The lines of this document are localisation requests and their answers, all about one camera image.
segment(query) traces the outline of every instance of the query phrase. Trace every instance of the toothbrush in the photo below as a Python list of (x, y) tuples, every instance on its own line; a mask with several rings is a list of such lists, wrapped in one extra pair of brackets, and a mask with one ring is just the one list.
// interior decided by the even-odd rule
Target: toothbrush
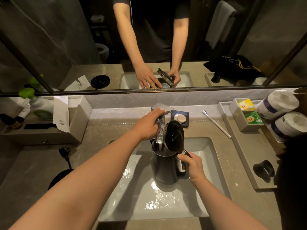
[(225, 133), (225, 135), (227, 135), (229, 138), (231, 138), (231, 135), (229, 135), (229, 133), (227, 131), (224, 130), (224, 128), (222, 128), (215, 120), (213, 120), (205, 110), (202, 111), (204, 115), (206, 115), (219, 129), (221, 129), (222, 132)]

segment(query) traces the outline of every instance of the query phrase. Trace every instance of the faucet spout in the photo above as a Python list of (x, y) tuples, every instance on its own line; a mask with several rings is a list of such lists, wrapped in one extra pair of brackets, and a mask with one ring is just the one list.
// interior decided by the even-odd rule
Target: faucet spout
[(155, 134), (155, 138), (156, 138), (156, 143), (163, 143), (163, 130), (165, 127), (165, 115), (169, 114), (172, 112), (172, 110), (174, 108), (161, 104), (161, 103), (157, 103), (154, 106), (151, 107), (151, 110), (154, 110), (156, 108), (160, 108), (161, 110), (164, 110), (165, 112), (160, 115), (157, 119), (156, 119), (156, 124), (158, 125), (158, 130), (156, 131)]

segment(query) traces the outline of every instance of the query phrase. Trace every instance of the round soap bar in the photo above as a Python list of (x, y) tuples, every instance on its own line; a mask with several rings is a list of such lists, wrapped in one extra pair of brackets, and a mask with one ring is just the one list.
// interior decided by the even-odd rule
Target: round soap bar
[(179, 123), (184, 123), (187, 120), (187, 118), (184, 115), (176, 115), (175, 120), (177, 120)]

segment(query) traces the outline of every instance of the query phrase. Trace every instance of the kettle handle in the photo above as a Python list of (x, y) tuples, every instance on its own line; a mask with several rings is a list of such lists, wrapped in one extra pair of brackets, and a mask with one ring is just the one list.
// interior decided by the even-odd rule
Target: kettle handle
[[(187, 151), (186, 151), (185, 155), (191, 157), (191, 155)], [(178, 170), (177, 171), (177, 177), (179, 179), (187, 179), (190, 176), (189, 175), (189, 164), (187, 162), (185, 162), (185, 161), (184, 161), (184, 164), (185, 164), (185, 171), (184, 172), (179, 171), (178, 168), (177, 168), (177, 170)]]

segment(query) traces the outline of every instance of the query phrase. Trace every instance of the white rectangular sink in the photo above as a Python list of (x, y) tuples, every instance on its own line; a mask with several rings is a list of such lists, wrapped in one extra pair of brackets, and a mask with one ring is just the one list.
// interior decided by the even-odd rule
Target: white rectangular sink
[[(206, 177), (229, 196), (210, 138), (187, 138), (185, 149), (200, 156)], [(190, 179), (158, 187), (151, 167), (149, 140), (133, 151), (125, 172), (102, 209), (98, 221), (148, 220), (209, 216)]]
[[(188, 71), (179, 72), (181, 81), (176, 86), (177, 88), (194, 87), (190, 73)], [(161, 77), (157, 72), (154, 72), (156, 78)], [(141, 88), (135, 73), (123, 73), (119, 82), (119, 89)]]

